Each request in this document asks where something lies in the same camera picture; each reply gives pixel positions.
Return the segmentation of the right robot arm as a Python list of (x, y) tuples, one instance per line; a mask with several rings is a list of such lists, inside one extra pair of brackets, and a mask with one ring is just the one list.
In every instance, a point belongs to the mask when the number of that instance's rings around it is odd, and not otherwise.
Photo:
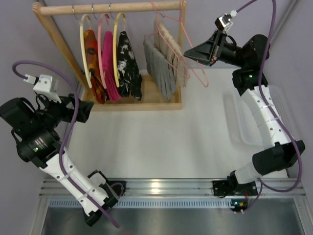
[(216, 61), (237, 66), (232, 82), (239, 96), (248, 106), (259, 133), (264, 150), (252, 156), (251, 162), (234, 170), (227, 177), (226, 194), (241, 193), (249, 184), (264, 175), (292, 167), (304, 150), (302, 140), (291, 140), (283, 129), (283, 122), (271, 99), (268, 81), (260, 71), (267, 37), (254, 35), (243, 47), (235, 40), (226, 41), (228, 35), (216, 30), (202, 44), (184, 52), (188, 59), (212, 66)]

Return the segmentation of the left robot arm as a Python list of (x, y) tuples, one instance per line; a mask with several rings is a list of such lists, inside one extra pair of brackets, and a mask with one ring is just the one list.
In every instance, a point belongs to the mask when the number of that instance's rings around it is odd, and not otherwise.
[(82, 174), (70, 159), (63, 140), (55, 128), (60, 122), (85, 123), (93, 107), (92, 101), (81, 101), (75, 95), (62, 96), (60, 101), (36, 95), (38, 105), (23, 97), (7, 101), (0, 107), (1, 118), (12, 130), (18, 156), (26, 163), (49, 174), (61, 183), (78, 201), (87, 225), (93, 226), (105, 215), (115, 227), (118, 223), (108, 214), (126, 191), (125, 181), (110, 181), (100, 171)]

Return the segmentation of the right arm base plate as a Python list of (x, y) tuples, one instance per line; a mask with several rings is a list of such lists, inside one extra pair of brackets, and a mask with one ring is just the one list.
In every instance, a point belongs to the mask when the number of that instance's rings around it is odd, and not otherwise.
[(213, 184), (213, 193), (218, 197), (226, 196), (256, 196), (258, 190), (255, 182), (242, 185), (231, 186), (227, 180), (216, 180), (212, 182)]

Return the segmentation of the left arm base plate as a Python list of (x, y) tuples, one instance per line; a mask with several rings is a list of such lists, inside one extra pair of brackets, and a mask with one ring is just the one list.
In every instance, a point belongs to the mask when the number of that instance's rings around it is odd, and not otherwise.
[(126, 181), (110, 181), (109, 185), (119, 197), (126, 191)]

